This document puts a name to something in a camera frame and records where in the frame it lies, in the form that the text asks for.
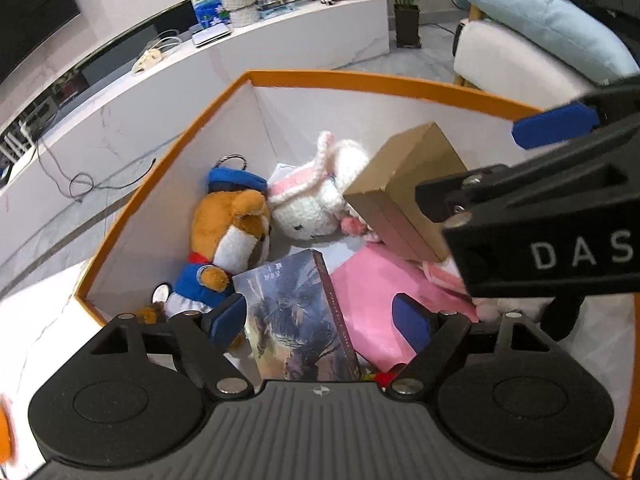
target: television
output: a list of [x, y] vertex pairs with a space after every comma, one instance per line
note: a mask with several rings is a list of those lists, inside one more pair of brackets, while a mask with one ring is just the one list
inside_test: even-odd
[[75, 0], [0, 0], [0, 82], [79, 13]]

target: red scarf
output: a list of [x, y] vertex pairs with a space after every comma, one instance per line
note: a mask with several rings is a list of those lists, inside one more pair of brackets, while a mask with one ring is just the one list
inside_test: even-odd
[[212, 263], [206, 256], [202, 256], [200, 253], [194, 253], [191, 251], [187, 257], [187, 261], [190, 264], [210, 265]]

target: white knitted bunny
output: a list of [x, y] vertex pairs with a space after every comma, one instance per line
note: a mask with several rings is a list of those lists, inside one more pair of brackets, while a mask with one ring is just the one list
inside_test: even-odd
[[333, 134], [322, 132], [316, 158], [269, 186], [273, 221], [287, 237], [298, 240], [333, 233], [350, 214], [342, 194], [368, 163], [357, 142], [334, 144]]

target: knitted toy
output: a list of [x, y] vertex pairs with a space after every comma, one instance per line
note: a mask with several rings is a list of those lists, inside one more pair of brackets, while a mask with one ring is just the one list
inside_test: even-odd
[[353, 140], [334, 143], [330, 132], [318, 138], [316, 158], [269, 186], [273, 220], [289, 238], [310, 240], [342, 227], [345, 234], [375, 240], [343, 193], [369, 163], [364, 149]]
[[452, 258], [441, 263], [423, 262], [422, 270], [434, 285], [468, 297], [475, 304], [480, 321], [495, 321], [505, 312], [517, 310], [530, 320], [538, 322], [544, 308], [551, 301], [551, 298], [470, 298]]
[[231, 276], [263, 263], [269, 252], [266, 189], [263, 178], [244, 170], [210, 171], [209, 193], [193, 216], [191, 253], [164, 304], [167, 317], [208, 312], [234, 293]]

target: cardboard box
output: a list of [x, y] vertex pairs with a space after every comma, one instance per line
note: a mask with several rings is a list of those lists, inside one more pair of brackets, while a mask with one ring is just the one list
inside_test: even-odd
[[345, 199], [398, 256], [439, 262], [447, 257], [440, 224], [422, 214], [415, 187], [466, 171], [436, 123], [391, 137], [345, 193]]

